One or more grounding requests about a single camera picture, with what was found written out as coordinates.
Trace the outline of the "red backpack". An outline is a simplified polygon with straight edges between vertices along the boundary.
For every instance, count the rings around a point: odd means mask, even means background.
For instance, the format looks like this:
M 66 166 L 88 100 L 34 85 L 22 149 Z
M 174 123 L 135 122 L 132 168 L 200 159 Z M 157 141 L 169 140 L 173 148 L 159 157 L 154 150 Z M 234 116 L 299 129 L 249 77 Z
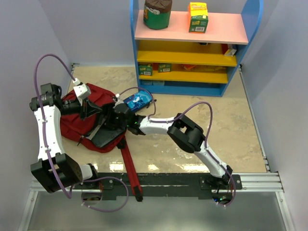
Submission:
M 94 127 L 95 120 L 98 115 L 107 116 L 111 109 L 115 105 L 114 96 L 111 91 L 87 83 L 91 90 L 89 100 L 103 109 L 102 113 L 92 115 L 84 120 L 81 120 L 79 114 L 62 115 L 60 120 L 61 134 L 65 138 L 81 143 L 87 149 L 96 151 L 99 153 L 107 153 L 117 147 L 122 154 L 125 167 L 128 173 L 128 179 L 131 185 L 132 193 L 138 202 L 143 200 L 141 185 L 130 155 L 130 151 L 127 145 L 125 134 L 116 138 L 115 141 L 103 148 L 96 147 L 92 141 L 86 138 L 86 135 Z M 76 100 L 77 96 L 75 92 L 71 90 L 63 98 L 65 100 Z

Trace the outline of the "blue pencil case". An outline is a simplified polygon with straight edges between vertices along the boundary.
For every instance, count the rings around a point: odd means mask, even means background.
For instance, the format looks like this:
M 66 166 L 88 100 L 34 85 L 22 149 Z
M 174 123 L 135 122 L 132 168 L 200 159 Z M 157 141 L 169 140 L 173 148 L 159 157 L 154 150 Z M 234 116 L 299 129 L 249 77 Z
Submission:
M 124 100 L 124 103 L 134 113 L 143 108 L 148 108 L 153 102 L 156 102 L 156 99 L 153 99 L 152 95 L 144 90 L 140 90 Z

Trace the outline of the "purple treehouse book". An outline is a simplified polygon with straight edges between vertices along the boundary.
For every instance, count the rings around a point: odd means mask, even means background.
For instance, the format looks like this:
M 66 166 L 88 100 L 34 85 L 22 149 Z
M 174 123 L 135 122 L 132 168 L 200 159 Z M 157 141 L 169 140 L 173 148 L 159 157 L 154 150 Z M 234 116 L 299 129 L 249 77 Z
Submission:
M 94 127 L 87 133 L 86 138 L 96 147 L 103 148 L 125 134 L 125 131 L 117 114 L 98 115 Z

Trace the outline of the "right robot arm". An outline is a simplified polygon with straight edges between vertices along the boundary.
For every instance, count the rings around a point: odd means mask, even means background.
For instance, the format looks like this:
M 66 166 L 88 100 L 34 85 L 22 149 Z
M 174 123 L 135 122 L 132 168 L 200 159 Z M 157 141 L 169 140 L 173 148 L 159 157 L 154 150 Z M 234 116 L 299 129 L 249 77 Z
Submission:
M 215 185 L 226 189 L 234 179 L 232 168 L 222 161 L 208 144 L 207 138 L 213 117 L 206 134 L 204 130 L 185 113 L 178 113 L 170 118 L 150 118 L 137 115 L 125 103 L 119 103 L 108 113 L 106 124 L 113 128 L 129 130 L 134 135 L 168 135 L 183 151 L 195 154 L 207 166 Z

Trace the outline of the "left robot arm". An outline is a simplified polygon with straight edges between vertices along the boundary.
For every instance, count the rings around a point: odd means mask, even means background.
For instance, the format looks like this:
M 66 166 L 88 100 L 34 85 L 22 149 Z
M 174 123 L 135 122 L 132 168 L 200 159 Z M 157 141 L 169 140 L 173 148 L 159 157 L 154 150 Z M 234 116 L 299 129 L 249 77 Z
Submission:
M 91 102 L 89 86 L 79 83 L 73 88 L 74 101 L 61 100 L 62 88 L 55 84 L 45 84 L 36 88 L 37 95 L 29 104 L 38 124 L 39 153 L 37 162 L 30 166 L 32 175 L 43 186 L 53 193 L 83 183 L 89 189 L 100 183 L 92 164 L 79 165 L 64 150 L 60 129 L 62 115 L 77 114 L 85 119 L 102 112 L 102 109 Z

